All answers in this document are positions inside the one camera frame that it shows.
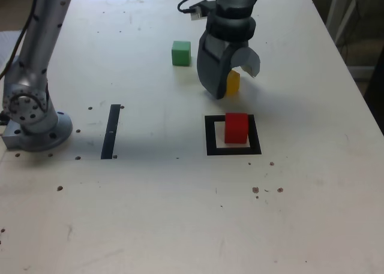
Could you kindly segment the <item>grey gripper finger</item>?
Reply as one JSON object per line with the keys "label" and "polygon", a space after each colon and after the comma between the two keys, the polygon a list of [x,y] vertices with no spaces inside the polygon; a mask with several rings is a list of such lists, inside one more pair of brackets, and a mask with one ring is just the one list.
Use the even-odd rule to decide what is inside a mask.
{"label": "grey gripper finger", "polygon": [[199,40],[197,73],[203,87],[217,100],[226,94],[231,58],[237,48],[204,32]]}
{"label": "grey gripper finger", "polygon": [[238,49],[231,58],[231,68],[241,67],[251,77],[256,77],[260,72],[259,55],[250,47]]}

